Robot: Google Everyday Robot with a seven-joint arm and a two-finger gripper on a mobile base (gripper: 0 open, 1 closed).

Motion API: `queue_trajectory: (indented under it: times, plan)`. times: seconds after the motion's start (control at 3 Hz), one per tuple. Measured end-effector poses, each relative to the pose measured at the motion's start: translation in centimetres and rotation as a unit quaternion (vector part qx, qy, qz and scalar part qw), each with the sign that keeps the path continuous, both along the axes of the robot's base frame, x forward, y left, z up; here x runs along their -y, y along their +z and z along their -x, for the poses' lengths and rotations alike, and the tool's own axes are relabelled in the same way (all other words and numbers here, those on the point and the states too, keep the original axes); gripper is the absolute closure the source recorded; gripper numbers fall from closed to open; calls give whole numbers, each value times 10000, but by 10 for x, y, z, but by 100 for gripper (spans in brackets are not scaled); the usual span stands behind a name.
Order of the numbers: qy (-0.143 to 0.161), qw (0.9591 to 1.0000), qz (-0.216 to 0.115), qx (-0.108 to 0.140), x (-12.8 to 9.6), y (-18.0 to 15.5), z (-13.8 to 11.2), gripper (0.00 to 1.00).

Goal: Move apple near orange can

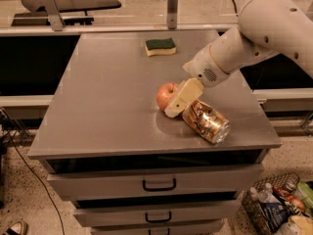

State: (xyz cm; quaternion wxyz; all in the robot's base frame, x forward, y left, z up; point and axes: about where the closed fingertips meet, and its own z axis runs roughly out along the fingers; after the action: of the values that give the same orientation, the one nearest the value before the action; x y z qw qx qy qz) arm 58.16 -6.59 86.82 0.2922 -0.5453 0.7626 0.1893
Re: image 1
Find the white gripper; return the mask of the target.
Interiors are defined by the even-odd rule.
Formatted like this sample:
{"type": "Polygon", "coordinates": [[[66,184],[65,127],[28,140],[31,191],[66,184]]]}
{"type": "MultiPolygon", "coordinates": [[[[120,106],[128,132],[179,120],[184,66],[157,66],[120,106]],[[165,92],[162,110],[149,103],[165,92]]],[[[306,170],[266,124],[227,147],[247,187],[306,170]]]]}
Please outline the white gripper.
{"type": "Polygon", "coordinates": [[[169,118],[176,118],[196,101],[203,93],[203,85],[214,87],[229,77],[214,61],[210,44],[201,49],[183,69],[193,78],[179,84],[164,111],[169,118]]]}

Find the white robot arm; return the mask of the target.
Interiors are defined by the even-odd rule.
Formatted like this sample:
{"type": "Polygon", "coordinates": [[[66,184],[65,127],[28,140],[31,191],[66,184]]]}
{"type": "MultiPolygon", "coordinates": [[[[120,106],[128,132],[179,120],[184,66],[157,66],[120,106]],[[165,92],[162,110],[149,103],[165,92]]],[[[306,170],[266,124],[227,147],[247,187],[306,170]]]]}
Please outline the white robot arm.
{"type": "Polygon", "coordinates": [[[165,108],[175,118],[243,67],[283,54],[313,76],[313,22],[291,0],[245,0],[238,24],[207,44],[183,66],[191,76],[165,108]]]}

